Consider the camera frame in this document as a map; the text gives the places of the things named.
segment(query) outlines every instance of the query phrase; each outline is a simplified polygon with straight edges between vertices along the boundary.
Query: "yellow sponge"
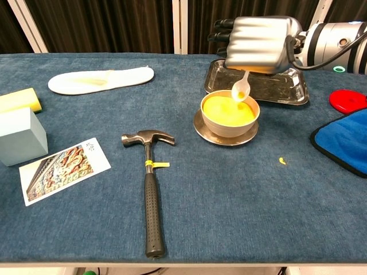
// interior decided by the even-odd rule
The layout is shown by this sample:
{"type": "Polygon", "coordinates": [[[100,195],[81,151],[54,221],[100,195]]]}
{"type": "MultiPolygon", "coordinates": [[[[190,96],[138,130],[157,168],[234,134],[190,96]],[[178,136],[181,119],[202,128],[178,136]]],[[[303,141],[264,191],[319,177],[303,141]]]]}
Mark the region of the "yellow sponge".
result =
{"type": "Polygon", "coordinates": [[[41,104],[33,88],[0,96],[0,113],[30,107],[33,112],[42,110],[41,104]]]}

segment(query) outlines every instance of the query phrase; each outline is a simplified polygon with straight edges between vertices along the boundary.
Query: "blue pad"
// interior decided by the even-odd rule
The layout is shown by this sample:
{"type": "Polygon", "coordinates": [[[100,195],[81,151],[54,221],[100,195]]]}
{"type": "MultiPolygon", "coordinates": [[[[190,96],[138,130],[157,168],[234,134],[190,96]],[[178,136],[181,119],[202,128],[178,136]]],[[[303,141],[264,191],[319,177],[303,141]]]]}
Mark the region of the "blue pad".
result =
{"type": "Polygon", "coordinates": [[[367,108],[321,126],[310,139],[321,153],[367,178],[367,108]]]}

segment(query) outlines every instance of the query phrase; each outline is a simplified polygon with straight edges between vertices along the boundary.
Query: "foam block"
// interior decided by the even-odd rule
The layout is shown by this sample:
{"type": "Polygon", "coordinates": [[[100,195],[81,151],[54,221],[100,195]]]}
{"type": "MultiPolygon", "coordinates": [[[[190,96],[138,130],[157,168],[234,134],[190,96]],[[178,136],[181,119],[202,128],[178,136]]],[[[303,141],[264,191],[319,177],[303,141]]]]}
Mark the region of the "foam block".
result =
{"type": "Polygon", "coordinates": [[[0,96],[0,113],[30,107],[33,112],[42,110],[36,92],[28,88],[0,96]]]}
{"type": "Polygon", "coordinates": [[[0,113],[0,160],[6,166],[48,153],[46,132],[29,108],[0,113]]]}

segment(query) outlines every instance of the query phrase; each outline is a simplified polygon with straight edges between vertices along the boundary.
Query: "table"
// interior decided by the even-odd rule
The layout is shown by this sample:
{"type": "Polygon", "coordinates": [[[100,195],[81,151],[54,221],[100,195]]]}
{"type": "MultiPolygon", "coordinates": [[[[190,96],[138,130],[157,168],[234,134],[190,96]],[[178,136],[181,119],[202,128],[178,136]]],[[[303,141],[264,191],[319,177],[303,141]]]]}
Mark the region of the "table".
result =
{"type": "Polygon", "coordinates": [[[364,92],[365,76],[305,72],[310,104],[260,103],[259,132],[235,148],[197,135],[211,55],[95,53],[0,56],[0,93],[33,87],[49,154],[96,137],[111,169],[25,207],[18,167],[0,165],[0,262],[141,263],[145,257],[142,146],[123,133],[155,128],[176,147],[154,146],[166,257],[153,263],[302,264],[367,261],[367,182],[317,151],[309,136],[341,116],[340,88],[364,92]],[[153,81],[83,96],[51,92],[53,76],[78,70],[154,69],[153,81]],[[279,162],[283,157],[287,165],[279,162]]]}

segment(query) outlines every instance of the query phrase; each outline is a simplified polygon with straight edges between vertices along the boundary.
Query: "white pole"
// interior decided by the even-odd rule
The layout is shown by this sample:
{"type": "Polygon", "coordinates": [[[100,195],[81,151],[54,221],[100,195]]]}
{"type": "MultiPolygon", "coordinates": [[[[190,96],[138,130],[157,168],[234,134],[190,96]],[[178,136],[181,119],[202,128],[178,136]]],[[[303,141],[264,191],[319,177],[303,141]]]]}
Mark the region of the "white pole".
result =
{"type": "Polygon", "coordinates": [[[319,4],[317,4],[317,8],[312,18],[310,27],[316,23],[322,23],[325,20],[332,3],[333,0],[319,0],[319,4]]]}
{"type": "Polygon", "coordinates": [[[181,29],[179,26],[179,0],[172,0],[174,53],[181,54],[181,29]]]}
{"type": "Polygon", "coordinates": [[[7,0],[35,53],[48,53],[47,47],[24,0],[7,0]]]}
{"type": "Polygon", "coordinates": [[[180,0],[181,8],[181,54],[188,53],[188,28],[189,28],[189,13],[188,0],[180,0]]]}

